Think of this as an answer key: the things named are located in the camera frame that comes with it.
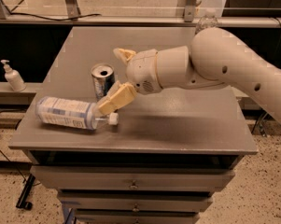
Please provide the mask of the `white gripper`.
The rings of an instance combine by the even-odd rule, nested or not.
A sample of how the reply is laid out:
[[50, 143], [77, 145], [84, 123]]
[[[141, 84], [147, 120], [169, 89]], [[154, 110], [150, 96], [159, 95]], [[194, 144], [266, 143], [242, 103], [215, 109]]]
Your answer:
[[162, 91], [157, 78], [156, 60], [158, 51], [155, 49], [136, 53], [130, 49], [113, 49], [117, 59], [121, 60], [126, 68], [129, 82], [116, 81], [107, 95], [96, 104], [96, 115], [106, 116], [131, 103], [136, 94], [151, 94]]

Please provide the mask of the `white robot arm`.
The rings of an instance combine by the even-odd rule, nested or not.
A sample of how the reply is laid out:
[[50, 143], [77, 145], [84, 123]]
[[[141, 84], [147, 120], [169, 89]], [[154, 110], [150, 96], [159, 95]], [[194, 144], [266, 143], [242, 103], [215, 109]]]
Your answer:
[[262, 59], [232, 33], [206, 28], [190, 45], [135, 52], [114, 49], [126, 67], [126, 83], [116, 82], [95, 107], [99, 117], [168, 88], [219, 89], [231, 85], [248, 95], [281, 124], [281, 69]]

